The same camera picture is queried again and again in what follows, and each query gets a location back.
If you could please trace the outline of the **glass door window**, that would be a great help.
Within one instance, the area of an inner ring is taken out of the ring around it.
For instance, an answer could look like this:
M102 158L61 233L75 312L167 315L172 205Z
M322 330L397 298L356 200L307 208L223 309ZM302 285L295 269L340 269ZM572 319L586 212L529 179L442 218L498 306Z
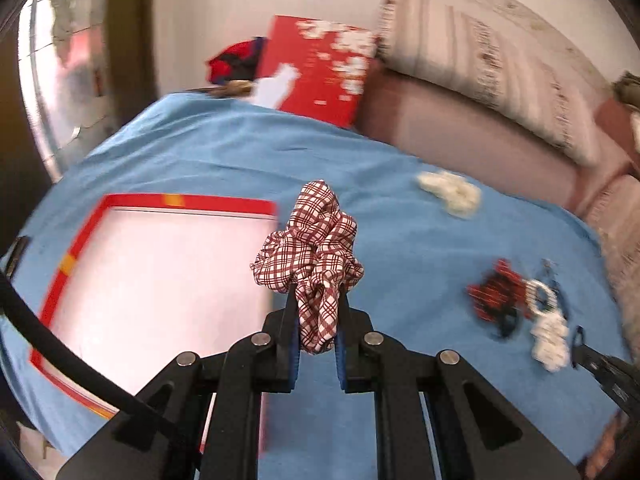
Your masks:
M106 0L26 0L17 58L27 118L52 181L116 130L104 44Z

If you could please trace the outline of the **red white-dotted scrunchie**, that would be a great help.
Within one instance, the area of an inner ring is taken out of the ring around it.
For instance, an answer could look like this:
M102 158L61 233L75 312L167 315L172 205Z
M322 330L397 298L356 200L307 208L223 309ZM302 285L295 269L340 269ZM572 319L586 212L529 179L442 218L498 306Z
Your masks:
M525 308L526 285L524 278L512 269L506 259L498 259L494 270L480 284L466 288L478 318L485 322L516 320Z

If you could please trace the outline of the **mauve sofa cushion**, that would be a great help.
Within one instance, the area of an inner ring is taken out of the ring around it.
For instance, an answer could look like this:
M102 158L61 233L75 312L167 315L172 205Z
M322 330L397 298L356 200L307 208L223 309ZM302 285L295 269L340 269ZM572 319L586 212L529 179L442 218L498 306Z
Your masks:
M364 86L356 130L501 193L545 200L579 217L615 181L637 175L603 132L600 162L582 167L493 110L378 63Z

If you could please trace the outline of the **cream dotted scrunchie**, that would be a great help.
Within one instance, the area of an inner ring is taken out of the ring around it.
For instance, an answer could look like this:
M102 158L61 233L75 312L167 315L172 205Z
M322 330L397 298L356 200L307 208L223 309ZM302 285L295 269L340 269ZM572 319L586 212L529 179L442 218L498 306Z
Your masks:
M482 203L480 188L449 171L423 171L416 176L416 182L423 191L439 198L450 216L469 218Z

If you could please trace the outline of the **blue cloth bedspread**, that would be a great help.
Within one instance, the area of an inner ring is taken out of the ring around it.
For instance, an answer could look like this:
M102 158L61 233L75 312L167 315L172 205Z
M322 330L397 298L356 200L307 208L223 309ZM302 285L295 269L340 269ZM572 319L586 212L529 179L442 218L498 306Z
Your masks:
M569 460L597 444L616 406L585 370L547 372L519 330L492 336L466 293L498 259L528 276L554 265L570 314L598 351L626 358L620 311L596 234L564 209L483 188L474 216L451 217L416 176L419 159L312 119L192 93L165 96L64 174L24 226L14 278L39 309L67 246L111 193L260 198L287 217L303 185L323 180L358 224L364 274L349 302L407 348L459 352Z

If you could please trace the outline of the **striped beige pillow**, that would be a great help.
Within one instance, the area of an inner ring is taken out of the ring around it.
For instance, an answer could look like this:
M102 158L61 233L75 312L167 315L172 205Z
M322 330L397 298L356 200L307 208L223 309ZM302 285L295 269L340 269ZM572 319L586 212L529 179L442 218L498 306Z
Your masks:
M582 92L478 18L436 0L382 0L378 55L388 68L494 110L577 165L600 160Z

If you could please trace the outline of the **red rimmed white tray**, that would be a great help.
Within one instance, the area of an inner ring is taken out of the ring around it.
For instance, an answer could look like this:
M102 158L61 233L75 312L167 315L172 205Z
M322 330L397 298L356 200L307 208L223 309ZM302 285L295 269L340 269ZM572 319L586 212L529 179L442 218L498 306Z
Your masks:
M40 322L136 394L179 353L206 358L262 328L272 296L250 264L277 225L266 200L108 194L58 264Z

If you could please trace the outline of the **red white plaid scrunchie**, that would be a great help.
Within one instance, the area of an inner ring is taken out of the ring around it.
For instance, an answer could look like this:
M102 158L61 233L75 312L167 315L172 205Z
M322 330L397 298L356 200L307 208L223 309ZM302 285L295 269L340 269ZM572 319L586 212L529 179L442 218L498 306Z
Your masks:
M341 294L363 277L355 258L357 221L341 210L322 180L306 183L281 231L269 234L250 265L256 284L294 290L299 340L310 354L330 350L337 334Z

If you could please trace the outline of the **red floral gift box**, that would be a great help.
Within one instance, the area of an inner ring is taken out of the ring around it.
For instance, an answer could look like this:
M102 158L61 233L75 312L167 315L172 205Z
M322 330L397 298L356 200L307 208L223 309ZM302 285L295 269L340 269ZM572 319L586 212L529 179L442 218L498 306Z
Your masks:
M369 29L276 15L250 102L348 128L355 120L375 49L376 37Z

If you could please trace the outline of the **red blue cloth bundle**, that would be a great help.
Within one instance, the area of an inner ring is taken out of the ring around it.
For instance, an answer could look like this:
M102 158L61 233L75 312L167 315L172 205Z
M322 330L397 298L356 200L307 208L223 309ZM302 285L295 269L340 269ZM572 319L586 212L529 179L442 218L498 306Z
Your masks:
M254 37L225 48L206 62L206 80L218 86L232 80L253 81L266 42L265 37Z

